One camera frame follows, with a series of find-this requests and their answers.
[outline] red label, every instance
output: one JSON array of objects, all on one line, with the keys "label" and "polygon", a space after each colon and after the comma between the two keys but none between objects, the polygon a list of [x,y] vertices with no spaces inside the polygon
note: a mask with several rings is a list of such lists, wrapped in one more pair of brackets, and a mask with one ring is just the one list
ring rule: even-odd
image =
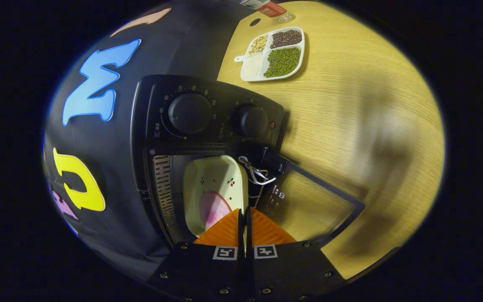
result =
[{"label": "red label", "polygon": [[261,8],[257,8],[257,11],[263,13],[264,15],[268,17],[277,17],[286,12],[286,9],[284,9],[282,6],[274,3],[274,2],[268,2],[264,4]]}]

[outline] bottle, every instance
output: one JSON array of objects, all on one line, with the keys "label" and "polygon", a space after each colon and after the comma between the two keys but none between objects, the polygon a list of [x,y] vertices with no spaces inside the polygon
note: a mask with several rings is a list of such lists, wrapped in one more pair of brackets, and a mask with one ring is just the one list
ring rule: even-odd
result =
[{"label": "bottle", "polygon": [[279,23],[292,21],[296,16],[271,0],[242,0],[241,5],[253,8]]}]

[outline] white plate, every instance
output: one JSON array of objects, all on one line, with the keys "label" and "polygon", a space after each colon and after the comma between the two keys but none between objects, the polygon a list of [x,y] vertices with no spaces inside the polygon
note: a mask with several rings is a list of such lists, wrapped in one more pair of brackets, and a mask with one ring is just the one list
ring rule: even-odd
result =
[{"label": "white plate", "polygon": [[[273,48],[273,49],[270,48],[271,43],[273,42],[273,35],[275,33],[287,32],[290,29],[301,32],[301,42],[299,42],[297,44],[277,47],[277,48]],[[265,36],[265,35],[268,35],[268,41],[266,42],[266,47],[264,48],[264,50],[261,53],[249,55],[249,51],[251,50],[251,45],[253,44],[253,42],[257,38],[259,38],[261,36]],[[264,73],[267,71],[268,67],[270,66],[270,63],[268,62],[268,57],[270,55],[270,52],[272,50],[276,50],[276,49],[293,48],[293,47],[301,50],[301,54],[299,56],[299,62],[297,63],[297,66],[295,67],[295,69],[287,75],[276,76],[276,77],[265,77]],[[262,56],[262,62],[260,63],[260,69],[258,70],[257,76],[255,76],[255,77],[245,77],[244,73],[245,73],[245,69],[247,68],[247,64],[246,64],[247,58],[253,57],[253,56],[256,56],[256,55],[259,55],[259,54],[262,54],[263,56]],[[290,26],[290,27],[284,27],[283,29],[277,29],[277,30],[274,30],[274,31],[270,31],[270,32],[267,32],[265,34],[261,34],[260,36],[257,36],[256,38],[254,38],[251,41],[251,43],[249,43],[249,46],[247,48],[247,51],[245,52],[245,55],[235,57],[234,61],[235,62],[242,62],[243,61],[243,64],[241,65],[241,71],[240,71],[240,77],[241,77],[242,80],[244,80],[245,82],[260,82],[260,81],[278,80],[280,78],[292,76],[293,74],[295,74],[299,70],[299,67],[301,67],[301,64],[303,63],[303,55],[304,54],[305,54],[305,33],[303,32],[303,30],[301,28],[299,28],[297,26]]]}]

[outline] blue letter m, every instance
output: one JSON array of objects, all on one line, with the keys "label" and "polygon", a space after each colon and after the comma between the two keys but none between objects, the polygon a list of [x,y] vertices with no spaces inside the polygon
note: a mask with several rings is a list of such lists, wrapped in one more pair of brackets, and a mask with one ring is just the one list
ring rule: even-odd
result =
[{"label": "blue letter m", "polygon": [[104,122],[111,119],[115,106],[115,90],[109,89],[100,97],[90,96],[120,77],[118,73],[104,68],[104,65],[113,64],[117,68],[124,66],[139,44],[139,39],[134,40],[101,52],[97,50],[88,57],[79,69],[79,73],[87,79],[68,96],[63,107],[63,126],[68,124],[70,118],[78,115],[100,115]]}]

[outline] temperature dial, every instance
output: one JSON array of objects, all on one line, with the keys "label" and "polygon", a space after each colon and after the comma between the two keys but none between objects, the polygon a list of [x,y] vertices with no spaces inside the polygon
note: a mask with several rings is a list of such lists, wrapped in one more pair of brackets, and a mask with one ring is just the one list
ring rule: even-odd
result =
[{"label": "temperature dial", "polygon": [[182,94],[169,106],[169,120],[174,128],[184,134],[197,133],[211,120],[212,108],[201,94]]},{"label": "temperature dial", "polygon": [[234,113],[234,127],[241,135],[257,138],[264,134],[268,126],[268,115],[260,107],[246,105]]}]

